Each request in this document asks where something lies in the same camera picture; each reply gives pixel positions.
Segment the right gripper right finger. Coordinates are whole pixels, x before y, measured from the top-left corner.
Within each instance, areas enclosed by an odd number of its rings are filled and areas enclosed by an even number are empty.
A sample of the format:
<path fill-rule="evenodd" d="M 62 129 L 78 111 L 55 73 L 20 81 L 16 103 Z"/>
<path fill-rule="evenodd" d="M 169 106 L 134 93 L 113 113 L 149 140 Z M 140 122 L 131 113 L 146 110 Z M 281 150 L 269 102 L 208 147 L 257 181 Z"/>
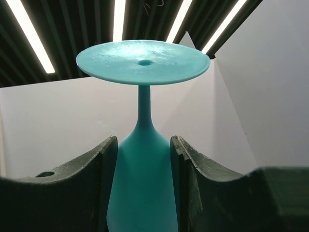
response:
<path fill-rule="evenodd" d="M 178 230 L 181 232 L 306 232 L 307 167 L 261 167 L 239 174 L 170 140 Z"/>

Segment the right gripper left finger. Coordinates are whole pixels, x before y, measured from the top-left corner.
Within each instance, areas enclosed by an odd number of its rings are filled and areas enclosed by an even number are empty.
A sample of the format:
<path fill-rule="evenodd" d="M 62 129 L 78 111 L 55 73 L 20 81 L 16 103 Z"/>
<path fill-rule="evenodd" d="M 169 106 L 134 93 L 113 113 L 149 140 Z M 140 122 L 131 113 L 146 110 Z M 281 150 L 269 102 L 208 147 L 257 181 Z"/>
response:
<path fill-rule="evenodd" d="M 35 177 L 0 180 L 3 232 L 105 232 L 118 141 Z"/>

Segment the blue plastic wine glass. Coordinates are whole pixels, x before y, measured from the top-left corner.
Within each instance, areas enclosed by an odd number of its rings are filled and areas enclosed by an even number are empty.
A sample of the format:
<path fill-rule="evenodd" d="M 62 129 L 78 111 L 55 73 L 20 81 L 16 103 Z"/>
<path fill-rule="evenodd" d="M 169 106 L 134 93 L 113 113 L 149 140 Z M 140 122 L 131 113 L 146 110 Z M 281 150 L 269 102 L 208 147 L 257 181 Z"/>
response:
<path fill-rule="evenodd" d="M 154 127 L 151 86 L 185 82 L 203 74 L 210 58 L 184 45 L 127 40 L 91 46 L 76 57 L 86 74 L 138 86 L 138 119 L 119 144 L 107 210 L 111 232 L 178 230 L 170 143 Z"/>

